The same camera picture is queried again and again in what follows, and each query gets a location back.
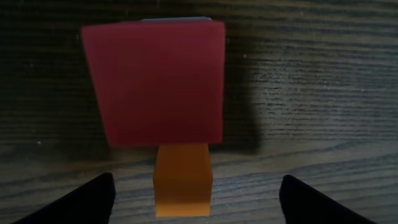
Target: red block top face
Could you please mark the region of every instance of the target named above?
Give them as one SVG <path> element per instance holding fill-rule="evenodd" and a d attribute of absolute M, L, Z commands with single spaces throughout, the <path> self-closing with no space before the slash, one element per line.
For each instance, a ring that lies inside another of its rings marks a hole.
<path fill-rule="evenodd" d="M 111 146 L 222 141 L 222 22 L 121 22 L 82 33 Z"/>

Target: block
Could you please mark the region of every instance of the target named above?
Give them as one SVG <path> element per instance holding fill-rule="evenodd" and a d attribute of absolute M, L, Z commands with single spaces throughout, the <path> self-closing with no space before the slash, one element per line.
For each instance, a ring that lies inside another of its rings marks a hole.
<path fill-rule="evenodd" d="M 207 144 L 159 147 L 154 173 L 157 217 L 210 215 L 212 186 Z"/>
<path fill-rule="evenodd" d="M 222 141 L 222 22 L 120 22 L 82 37 L 111 146 Z"/>

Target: dark wooden surface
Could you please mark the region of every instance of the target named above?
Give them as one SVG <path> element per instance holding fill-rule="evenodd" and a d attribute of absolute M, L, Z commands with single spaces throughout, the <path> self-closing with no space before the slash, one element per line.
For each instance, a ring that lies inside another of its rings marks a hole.
<path fill-rule="evenodd" d="M 225 137 L 211 217 L 156 220 L 155 150 L 108 149 L 79 28 L 175 16 L 226 23 Z M 111 223 L 283 223 L 284 174 L 398 223 L 397 1 L 2 0 L 0 18 L 0 223 L 105 171 Z"/>

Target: wood grain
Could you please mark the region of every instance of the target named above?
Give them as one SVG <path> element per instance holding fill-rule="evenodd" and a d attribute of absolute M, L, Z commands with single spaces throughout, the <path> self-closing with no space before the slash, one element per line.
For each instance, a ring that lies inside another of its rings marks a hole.
<path fill-rule="evenodd" d="M 106 171 L 111 223 L 283 223 L 284 174 L 397 223 L 397 12 L 394 0 L 0 1 L 0 223 Z M 226 23 L 224 144 L 211 217 L 156 220 L 155 150 L 109 150 L 80 27 L 176 16 Z"/>

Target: tabletop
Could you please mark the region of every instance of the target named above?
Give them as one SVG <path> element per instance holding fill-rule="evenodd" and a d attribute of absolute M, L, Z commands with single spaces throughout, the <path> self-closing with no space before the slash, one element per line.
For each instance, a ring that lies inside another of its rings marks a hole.
<path fill-rule="evenodd" d="M 156 219 L 156 148 L 108 147 L 80 27 L 182 16 L 226 24 L 224 143 L 211 216 Z M 284 174 L 398 222 L 397 1 L 3 0 L 0 18 L 0 223 L 103 172 L 110 223 L 284 223 Z"/>

